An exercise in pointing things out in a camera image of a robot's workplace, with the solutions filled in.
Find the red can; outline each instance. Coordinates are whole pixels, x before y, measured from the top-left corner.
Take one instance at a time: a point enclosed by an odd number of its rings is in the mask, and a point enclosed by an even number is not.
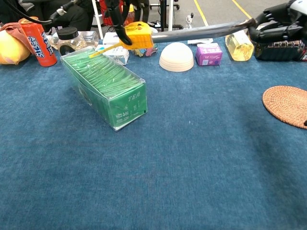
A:
[[[28,38],[39,64],[43,67],[53,66],[57,63],[53,49],[46,37],[45,31],[41,24],[33,23],[25,18],[19,20],[25,36]]]

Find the woven placemat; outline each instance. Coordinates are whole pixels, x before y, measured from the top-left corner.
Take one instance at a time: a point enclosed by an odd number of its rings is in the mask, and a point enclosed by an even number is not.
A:
[[[307,129],[307,91],[292,86],[274,86],[267,89],[262,102],[277,119]]]

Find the cooking oil bottle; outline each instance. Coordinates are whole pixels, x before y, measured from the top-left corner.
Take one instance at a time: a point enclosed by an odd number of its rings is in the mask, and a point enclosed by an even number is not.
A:
[[[254,45],[244,30],[227,35],[225,38],[228,51],[235,61],[248,61],[254,52]]]

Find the yellow tape measure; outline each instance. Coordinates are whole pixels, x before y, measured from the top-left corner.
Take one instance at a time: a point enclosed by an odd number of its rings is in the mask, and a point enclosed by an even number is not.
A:
[[[96,57],[97,55],[102,54],[108,50],[114,49],[118,46],[122,46],[128,50],[149,49],[154,46],[152,39],[152,30],[147,23],[144,22],[130,23],[129,25],[125,26],[125,31],[127,36],[130,38],[132,45],[130,46],[126,45],[120,40],[119,43],[90,55],[90,58]]]

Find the clear plastic box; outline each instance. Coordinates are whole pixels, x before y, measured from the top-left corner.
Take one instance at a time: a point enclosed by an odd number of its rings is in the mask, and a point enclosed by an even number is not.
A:
[[[93,46],[80,49],[73,53],[60,57],[60,60],[68,71],[73,89],[115,130],[118,131],[147,113],[147,92],[146,82],[135,73],[118,64],[112,58],[100,54],[96,60],[108,62],[109,69],[117,69],[121,74],[107,75],[105,68],[95,66],[97,63],[89,61],[85,56],[95,52]],[[90,75],[96,73],[95,81],[101,82],[109,79],[109,85],[105,84],[98,88],[97,84],[90,80]],[[117,87],[110,88],[114,82],[120,82]]]

